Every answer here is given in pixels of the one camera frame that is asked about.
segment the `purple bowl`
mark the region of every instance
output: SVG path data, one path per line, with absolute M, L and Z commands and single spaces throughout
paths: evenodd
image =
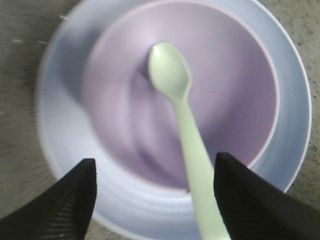
M 229 152 L 252 166 L 278 119 L 274 66 L 245 24 L 201 1 L 142 5 L 118 19 L 96 43 L 83 96 L 105 150 L 129 174 L 158 186 L 188 189 L 173 107 L 148 77 L 148 53 L 159 41 L 174 44 L 189 64 L 189 103 L 211 159 Z

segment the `black object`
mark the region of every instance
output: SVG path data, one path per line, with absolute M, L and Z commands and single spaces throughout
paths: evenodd
M 284 194 L 229 153 L 218 153 L 216 201 L 233 240 L 319 240 L 320 212 Z
M 0 239 L 83 240 L 96 197 L 96 162 L 83 159 L 43 194 L 1 219 Z

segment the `plate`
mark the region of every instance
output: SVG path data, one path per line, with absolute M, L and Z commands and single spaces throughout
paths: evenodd
M 38 132 L 56 178 L 82 158 L 96 159 L 98 196 L 93 216 L 101 224 L 134 239 L 200 240 L 189 194 L 155 191 L 112 162 L 106 164 L 111 158 L 97 140 L 81 98 L 86 62 L 99 36 L 118 16 L 146 2 L 150 1 L 86 0 L 69 14 L 41 64 Z M 249 26 L 274 63 L 279 81 L 278 121 L 270 144 L 251 169 L 286 191 L 303 162 L 311 130 L 310 91 L 301 59 L 285 30 L 257 1 L 210 2 Z M 102 176 L 108 181 L 101 181 Z

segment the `speckled countertop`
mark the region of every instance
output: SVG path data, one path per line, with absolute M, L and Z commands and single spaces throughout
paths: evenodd
M 36 133 L 35 82 L 47 42 L 78 2 L 0 1 L 0 218 L 55 183 Z M 320 1 L 260 2 L 281 22 L 295 43 L 311 89 L 309 149 L 288 194 L 320 210 Z M 92 221 L 86 239 L 124 238 Z

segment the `spoon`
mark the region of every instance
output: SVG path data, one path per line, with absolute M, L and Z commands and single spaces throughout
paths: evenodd
M 204 240 L 230 240 L 213 189 L 214 168 L 188 104 L 189 66 L 172 44 L 155 44 L 148 59 L 151 82 L 173 104 L 196 220 Z

